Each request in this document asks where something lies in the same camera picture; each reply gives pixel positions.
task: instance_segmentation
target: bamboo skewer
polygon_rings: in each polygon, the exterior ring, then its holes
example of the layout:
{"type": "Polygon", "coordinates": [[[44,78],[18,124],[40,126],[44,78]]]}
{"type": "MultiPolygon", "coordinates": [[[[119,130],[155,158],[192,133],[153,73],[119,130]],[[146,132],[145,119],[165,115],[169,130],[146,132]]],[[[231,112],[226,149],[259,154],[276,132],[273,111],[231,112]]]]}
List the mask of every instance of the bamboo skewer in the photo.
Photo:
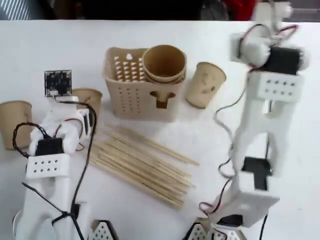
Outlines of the bamboo skewer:
{"type": "Polygon", "coordinates": [[[162,152],[164,152],[164,153],[166,153],[166,154],[168,154],[168,155],[170,155],[170,156],[172,156],[172,157],[174,157],[176,159],[179,159],[179,160],[181,160],[181,161],[183,161],[185,163],[199,165],[199,162],[194,161],[194,160],[192,160],[192,159],[190,159],[190,158],[188,158],[186,156],[183,156],[182,154],[177,153],[177,152],[175,152],[175,151],[173,151],[173,150],[171,150],[171,149],[169,149],[169,148],[167,148],[167,147],[165,147],[165,146],[163,146],[163,145],[161,145],[161,144],[159,144],[159,143],[157,143],[157,142],[155,142],[155,141],[153,141],[153,140],[151,140],[151,139],[149,139],[149,138],[147,138],[147,137],[145,137],[145,136],[143,136],[143,135],[141,135],[139,133],[137,133],[136,131],[133,131],[133,130],[131,130],[129,128],[121,127],[121,126],[118,127],[118,129],[119,129],[119,132],[121,132],[123,134],[126,134],[126,135],[128,135],[130,137],[139,139],[140,141],[144,142],[145,144],[149,145],[150,147],[153,147],[153,148],[155,148],[155,149],[157,149],[159,151],[162,151],[162,152]]]}
{"type": "Polygon", "coordinates": [[[177,178],[176,176],[172,176],[168,173],[162,172],[160,169],[156,168],[149,162],[139,161],[134,157],[119,151],[116,148],[112,148],[111,146],[105,146],[104,149],[108,152],[108,154],[113,155],[114,157],[119,158],[121,160],[127,161],[135,167],[143,169],[145,172],[151,174],[152,176],[155,176],[158,179],[161,179],[162,181],[172,184],[174,188],[178,184],[185,188],[190,187],[191,185],[190,182],[184,180],[183,178],[177,178]]]}
{"type": "Polygon", "coordinates": [[[144,185],[147,185],[149,187],[151,187],[152,189],[154,189],[155,191],[157,191],[158,193],[166,196],[168,199],[175,201],[177,203],[183,204],[183,201],[179,198],[177,198],[175,195],[173,195],[170,191],[163,189],[162,187],[154,184],[153,182],[141,177],[140,175],[136,175],[133,172],[130,171],[130,169],[118,164],[115,161],[112,161],[110,158],[108,157],[103,157],[100,156],[98,158],[95,159],[96,161],[100,162],[100,163],[106,163],[109,164],[111,166],[113,166],[114,168],[120,170],[121,172],[125,173],[127,176],[130,176],[134,179],[139,180],[141,183],[143,183],[144,185]]]}
{"type": "Polygon", "coordinates": [[[159,199],[161,199],[161,200],[163,200],[163,201],[165,201],[165,202],[173,205],[173,206],[176,207],[176,208],[182,208],[182,207],[183,207],[180,203],[177,203],[177,202],[175,202],[175,201],[172,201],[172,200],[168,199],[166,196],[158,193],[157,191],[153,190],[152,188],[144,185],[143,183],[141,183],[141,182],[139,182],[139,181],[137,181],[137,180],[133,180],[132,178],[130,178],[130,177],[128,177],[126,174],[118,171],[118,170],[117,170],[116,168],[114,168],[114,167],[111,167],[111,166],[109,166],[109,165],[107,165],[107,164],[104,164],[104,163],[100,163],[99,161],[96,161],[96,160],[93,160],[93,161],[91,161],[91,162],[92,162],[94,165],[96,165],[96,166],[98,166],[98,167],[100,167],[100,168],[103,168],[103,169],[105,169],[105,170],[113,173],[114,175],[118,176],[119,178],[121,178],[121,179],[123,179],[123,180],[125,180],[125,181],[127,181],[127,182],[129,182],[129,183],[131,183],[131,184],[133,184],[133,185],[135,185],[136,187],[141,188],[142,190],[144,190],[144,191],[146,191],[146,192],[148,192],[148,193],[150,193],[150,194],[158,197],[159,199]]]}
{"type": "Polygon", "coordinates": [[[167,190],[167,191],[171,191],[172,193],[175,194],[186,194],[187,191],[185,189],[182,188],[174,188],[171,185],[168,184],[168,182],[165,181],[159,181],[158,179],[156,179],[155,177],[150,176],[150,174],[146,174],[146,172],[141,171],[138,168],[132,167],[132,165],[130,165],[124,158],[117,158],[117,157],[113,157],[112,155],[109,155],[107,153],[101,153],[102,156],[106,157],[109,160],[112,160],[114,162],[116,162],[117,164],[121,164],[122,167],[130,170],[132,173],[160,186],[161,188],[167,190]]]}
{"type": "Polygon", "coordinates": [[[163,160],[161,160],[160,158],[150,154],[149,152],[141,149],[136,143],[134,143],[133,141],[131,140],[128,140],[128,139],[125,139],[124,137],[122,137],[120,134],[116,133],[116,132],[113,132],[112,134],[110,134],[110,137],[122,142],[123,144],[137,150],[138,152],[146,155],[147,157],[157,161],[157,162],[160,162],[161,164],[163,164],[164,166],[170,168],[171,170],[177,172],[178,174],[180,175],[183,175],[183,176],[191,176],[190,174],[186,173],[186,172],[183,172],[181,170],[179,170],[178,168],[174,167],[173,165],[167,163],[167,162],[164,162],[163,160]]]}
{"type": "Polygon", "coordinates": [[[171,176],[174,179],[180,179],[180,180],[184,181],[188,186],[192,186],[192,184],[190,182],[185,181],[184,178],[181,175],[177,175],[177,173],[174,172],[171,168],[162,166],[161,163],[158,162],[158,161],[156,161],[156,164],[152,164],[152,163],[155,162],[154,160],[148,159],[148,157],[145,158],[140,153],[139,153],[139,156],[133,155],[132,153],[134,152],[134,150],[128,149],[127,146],[119,145],[118,142],[117,143],[116,142],[111,142],[111,141],[108,141],[108,142],[96,142],[95,145],[97,145],[98,147],[104,149],[105,151],[110,151],[110,149],[106,146],[106,145],[108,145],[108,146],[110,146],[110,147],[112,147],[114,149],[117,149],[117,150],[125,153],[127,156],[130,156],[130,157],[133,157],[133,158],[137,159],[138,161],[141,161],[143,163],[149,164],[152,167],[157,168],[158,170],[161,169],[161,172],[171,176]]]}

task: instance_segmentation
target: basket hole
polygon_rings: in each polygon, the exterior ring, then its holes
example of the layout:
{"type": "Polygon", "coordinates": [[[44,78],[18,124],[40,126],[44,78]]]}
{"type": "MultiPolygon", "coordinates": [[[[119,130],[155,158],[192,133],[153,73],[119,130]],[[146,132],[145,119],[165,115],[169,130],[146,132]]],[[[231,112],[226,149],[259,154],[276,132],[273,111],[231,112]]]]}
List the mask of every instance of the basket hole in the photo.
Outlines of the basket hole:
{"type": "Polygon", "coordinates": [[[128,53],[128,54],[126,55],[126,59],[128,59],[128,60],[132,60],[132,59],[133,59],[133,57],[132,57],[132,55],[131,55],[130,53],[128,53]]]}

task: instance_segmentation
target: black cable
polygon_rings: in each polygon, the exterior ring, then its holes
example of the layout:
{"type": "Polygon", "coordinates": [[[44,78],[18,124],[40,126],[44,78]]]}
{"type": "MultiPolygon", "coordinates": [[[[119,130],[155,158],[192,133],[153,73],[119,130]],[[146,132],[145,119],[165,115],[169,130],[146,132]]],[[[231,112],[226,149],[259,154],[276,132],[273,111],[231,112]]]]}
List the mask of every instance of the black cable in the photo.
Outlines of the black cable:
{"type": "Polygon", "coordinates": [[[40,125],[38,125],[38,124],[36,124],[36,123],[33,123],[33,122],[22,122],[22,123],[19,123],[19,124],[15,127],[15,129],[14,129],[14,131],[13,131],[12,146],[13,146],[13,148],[14,148],[15,150],[17,150],[22,156],[24,156],[25,158],[28,159],[28,158],[30,157],[30,155],[29,155],[28,153],[22,151],[22,150],[18,147],[18,145],[17,145],[18,130],[19,130],[20,127],[26,126],[26,125],[27,125],[27,126],[36,127],[37,129],[39,129],[39,131],[42,133],[44,139],[49,139],[49,138],[51,138],[51,136],[49,136],[49,135],[47,134],[46,130],[45,130],[42,126],[40,126],[40,125]]]}
{"type": "MultiPolygon", "coordinates": [[[[268,113],[271,112],[271,110],[272,110],[272,105],[273,105],[273,102],[272,102],[272,101],[269,101],[269,104],[268,104],[268,113]]],[[[264,156],[264,159],[265,159],[265,160],[268,160],[269,148],[270,148],[270,139],[269,139],[269,137],[267,136],[267,139],[266,139],[266,147],[265,147],[265,156],[264,156]]],[[[263,223],[262,223],[261,230],[260,230],[259,240],[262,240],[262,236],[263,236],[263,234],[264,234],[264,229],[265,229],[265,225],[266,225],[267,218],[268,218],[268,214],[264,216],[263,223]]]]}
{"type": "Polygon", "coordinates": [[[264,216],[263,223],[262,223],[262,227],[261,227],[261,231],[260,231],[259,240],[262,240],[262,236],[263,236],[263,234],[264,234],[264,229],[265,229],[265,225],[266,225],[267,218],[268,218],[268,214],[264,216]]]}
{"type": "Polygon", "coordinates": [[[82,174],[80,176],[79,182],[78,182],[78,184],[77,184],[77,186],[75,188],[73,199],[72,199],[72,203],[71,203],[71,212],[74,213],[75,210],[76,210],[75,207],[76,207],[76,198],[77,198],[77,195],[78,195],[78,191],[79,191],[80,185],[81,185],[81,183],[82,183],[82,181],[84,179],[84,176],[85,176],[85,173],[87,171],[87,168],[88,168],[88,165],[89,165],[89,161],[90,161],[91,148],[92,148],[92,144],[93,144],[93,141],[94,141],[94,135],[95,135],[95,132],[96,132],[96,127],[97,127],[97,113],[96,113],[96,111],[94,110],[94,108],[90,104],[85,103],[85,102],[58,101],[58,100],[57,100],[57,102],[58,103],[62,103],[62,104],[83,105],[83,106],[86,106],[91,113],[93,113],[93,127],[92,127],[91,138],[90,138],[90,142],[89,142],[89,146],[88,146],[88,151],[87,151],[87,155],[86,155],[85,165],[84,165],[82,174]]]}

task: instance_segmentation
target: beige basket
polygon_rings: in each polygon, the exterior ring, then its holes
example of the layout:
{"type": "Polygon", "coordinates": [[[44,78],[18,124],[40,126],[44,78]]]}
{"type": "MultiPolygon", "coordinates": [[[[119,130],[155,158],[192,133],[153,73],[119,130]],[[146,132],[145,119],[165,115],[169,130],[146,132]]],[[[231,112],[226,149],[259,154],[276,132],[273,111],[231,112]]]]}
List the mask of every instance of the beige basket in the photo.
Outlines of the beige basket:
{"type": "Polygon", "coordinates": [[[185,77],[176,84],[148,82],[142,67],[146,50],[112,47],[106,51],[102,76],[112,107],[120,118],[172,122],[177,117],[185,77]]]}

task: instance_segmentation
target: red wire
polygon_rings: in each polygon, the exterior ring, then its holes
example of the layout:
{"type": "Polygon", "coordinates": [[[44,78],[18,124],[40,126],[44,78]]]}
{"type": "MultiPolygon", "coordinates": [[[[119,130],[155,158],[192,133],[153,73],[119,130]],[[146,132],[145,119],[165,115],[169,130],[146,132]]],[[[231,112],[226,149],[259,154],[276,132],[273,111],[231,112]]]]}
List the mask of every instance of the red wire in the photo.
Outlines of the red wire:
{"type": "Polygon", "coordinates": [[[205,209],[202,208],[202,205],[206,205],[206,206],[208,206],[209,208],[213,208],[214,206],[211,205],[210,203],[207,203],[207,202],[204,202],[204,201],[202,201],[202,202],[199,203],[199,209],[200,209],[201,212],[203,212],[205,215],[208,216],[209,214],[214,214],[216,211],[218,211],[218,209],[220,208],[221,202],[222,202],[222,197],[223,197],[223,195],[224,195],[226,186],[227,186],[227,184],[228,184],[231,180],[232,180],[232,178],[228,179],[228,180],[225,182],[225,184],[224,184],[224,186],[223,186],[223,188],[222,188],[222,190],[221,190],[218,203],[217,203],[216,207],[215,207],[212,211],[208,212],[208,211],[206,211],[205,209]]]}
{"type": "Polygon", "coordinates": [[[289,38],[291,38],[293,36],[293,34],[296,33],[296,31],[298,30],[299,26],[294,24],[294,25],[290,25],[290,26],[285,26],[284,28],[281,28],[279,31],[277,31],[275,33],[275,35],[279,35],[280,33],[283,33],[287,30],[292,30],[287,36],[285,36],[282,40],[288,40],[289,38]]]}

